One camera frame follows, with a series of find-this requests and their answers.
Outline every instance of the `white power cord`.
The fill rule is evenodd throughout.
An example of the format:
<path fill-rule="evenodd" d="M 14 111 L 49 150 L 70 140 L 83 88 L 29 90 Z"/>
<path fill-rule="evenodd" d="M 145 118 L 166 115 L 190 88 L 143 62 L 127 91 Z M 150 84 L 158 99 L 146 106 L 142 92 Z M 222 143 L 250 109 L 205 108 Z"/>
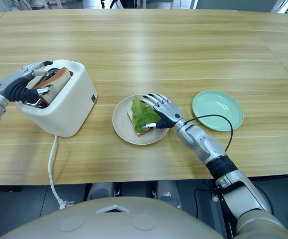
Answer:
<path fill-rule="evenodd" d="M 69 206 L 72 206 L 74 201 L 72 201 L 72 202 L 63 201 L 59 197 L 59 195 L 56 193 L 55 188 L 54 188 L 53 177 L 52 177 L 52 159 L 53 159 L 53 154 L 54 154 L 57 140 L 58 140 L 58 136 L 56 135 L 56 136 L 54 136 L 54 141 L 53 141 L 53 145 L 52 145 L 51 152 L 50 152 L 49 163 L 48 163 L 48 173 L 49 173 L 50 186 L 51 186 L 52 192 L 54 194 L 54 197 L 58 200 L 58 203 L 60 205 L 60 210 L 61 210 L 61 209 L 67 208 Z"/>

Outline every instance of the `lettuce leaf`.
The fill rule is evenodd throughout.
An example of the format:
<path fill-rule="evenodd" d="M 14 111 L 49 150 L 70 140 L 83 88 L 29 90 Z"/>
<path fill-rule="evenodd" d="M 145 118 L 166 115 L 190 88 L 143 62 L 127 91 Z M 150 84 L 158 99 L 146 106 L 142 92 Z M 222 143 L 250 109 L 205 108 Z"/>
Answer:
<path fill-rule="evenodd" d="M 140 128 L 143 124 L 154 123 L 160 120 L 160 116 L 148 105 L 141 102 L 137 96 L 133 97 L 132 113 L 133 123 L 137 133 L 146 131 L 146 129 Z"/>

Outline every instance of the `green plate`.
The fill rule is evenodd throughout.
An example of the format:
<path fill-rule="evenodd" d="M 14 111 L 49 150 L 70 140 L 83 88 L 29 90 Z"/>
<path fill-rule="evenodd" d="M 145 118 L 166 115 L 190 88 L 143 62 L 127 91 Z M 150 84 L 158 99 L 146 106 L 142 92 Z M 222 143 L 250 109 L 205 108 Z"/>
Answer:
<path fill-rule="evenodd" d="M 240 104 L 230 95 L 221 91 L 203 91 L 195 96 L 192 110 L 196 117 L 204 115 L 221 115 L 230 120 L 233 129 L 243 122 L 243 110 Z M 203 125 L 217 130 L 230 131 L 229 123 L 220 117 L 198 119 Z"/>

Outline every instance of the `wooden table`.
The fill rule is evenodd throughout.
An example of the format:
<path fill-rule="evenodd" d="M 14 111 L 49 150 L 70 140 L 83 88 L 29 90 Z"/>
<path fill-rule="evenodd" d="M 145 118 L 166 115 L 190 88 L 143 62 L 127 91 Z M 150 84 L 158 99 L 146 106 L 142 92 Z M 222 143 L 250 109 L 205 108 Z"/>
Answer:
<path fill-rule="evenodd" d="M 248 176 L 288 174 L 288 15 L 235 10 L 39 10 L 0 14 L 0 80 L 41 60 L 83 63 L 99 98 L 60 138 L 57 184 L 209 178 L 175 130 L 135 146 L 112 127 L 115 106 L 160 92 L 185 119 L 194 96 L 224 91 L 243 107 L 229 156 Z M 226 145 L 228 132 L 202 128 Z M 10 104 L 0 123 L 0 184 L 48 184 L 53 135 Z"/>

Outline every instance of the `small label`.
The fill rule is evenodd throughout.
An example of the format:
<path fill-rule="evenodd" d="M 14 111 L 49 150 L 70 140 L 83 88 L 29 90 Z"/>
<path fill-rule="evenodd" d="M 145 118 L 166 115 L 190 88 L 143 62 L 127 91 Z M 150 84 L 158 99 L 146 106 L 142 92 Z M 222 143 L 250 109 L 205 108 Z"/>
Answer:
<path fill-rule="evenodd" d="M 92 101 L 93 101 L 93 103 L 95 103 L 95 101 L 96 101 L 95 95 L 92 95 Z"/>

